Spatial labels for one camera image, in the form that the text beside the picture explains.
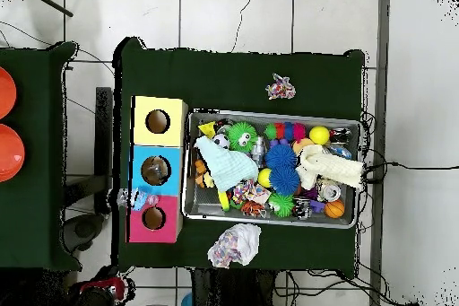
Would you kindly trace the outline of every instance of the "orange plate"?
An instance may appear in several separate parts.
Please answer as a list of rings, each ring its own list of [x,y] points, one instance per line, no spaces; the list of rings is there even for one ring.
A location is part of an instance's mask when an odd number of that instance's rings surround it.
[[[24,163],[24,144],[10,127],[0,124],[0,182],[14,177]]]
[[[13,78],[0,67],[0,118],[4,118],[16,102],[16,85]]]

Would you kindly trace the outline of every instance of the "green table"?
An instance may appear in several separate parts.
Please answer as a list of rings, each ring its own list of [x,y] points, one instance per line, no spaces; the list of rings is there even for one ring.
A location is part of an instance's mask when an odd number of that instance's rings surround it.
[[[60,241],[62,73],[75,48],[67,42],[47,50],[0,49],[0,66],[17,87],[16,104],[0,122],[18,133],[25,147],[22,169],[0,183],[0,267],[80,268]]]
[[[180,98],[190,108],[345,118],[359,120],[364,56],[219,54],[188,49],[149,50],[136,38],[117,47],[114,188],[127,187],[130,98],[133,95]],[[289,76],[297,90],[291,99],[269,101],[264,90],[273,73]],[[210,267],[207,250],[230,222],[184,220],[175,244],[126,243],[126,210],[119,214],[119,265]],[[353,275],[355,227],[334,230],[263,225],[259,252],[247,266],[262,269],[340,269]]]

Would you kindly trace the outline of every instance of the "blue spiky ball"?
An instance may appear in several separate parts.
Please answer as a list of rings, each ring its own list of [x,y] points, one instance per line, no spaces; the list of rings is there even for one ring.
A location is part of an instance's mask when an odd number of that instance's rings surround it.
[[[290,145],[277,144],[273,146],[264,157],[266,166],[274,169],[281,166],[294,168],[297,164],[297,155]]]
[[[299,186],[299,175],[292,167],[279,166],[271,171],[269,181],[276,193],[283,196],[289,196],[293,194]]]

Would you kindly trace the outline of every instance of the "yellow ball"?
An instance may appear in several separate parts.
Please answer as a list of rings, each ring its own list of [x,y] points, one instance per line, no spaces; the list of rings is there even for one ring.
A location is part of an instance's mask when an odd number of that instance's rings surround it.
[[[269,175],[271,174],[271,169],[265,168],[260,171],[258,174],[258,183],[264,188],[270,188],[271,182],[269,181]]]
[[[323,145],[326,144],[328,139],[330,138],[330,131],[326,127],[313,127],[309,131],[309,139],[314,144]]]

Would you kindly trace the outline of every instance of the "white cloth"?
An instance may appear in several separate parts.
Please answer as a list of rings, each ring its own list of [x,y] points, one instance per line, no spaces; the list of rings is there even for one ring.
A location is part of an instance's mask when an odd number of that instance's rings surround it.
[[[228,228],[207,252],[214,267],[229,268],[230,262],[246,266],[258,253],[260,233],[257,225],[240,223]]]
[[[297,173],[301,187],[310,190],[317,175],[341,182],[353,188],[361,188],[363,162],[350,161],[337,155],[324,154],[322,145],[307,145],[301,149]]]

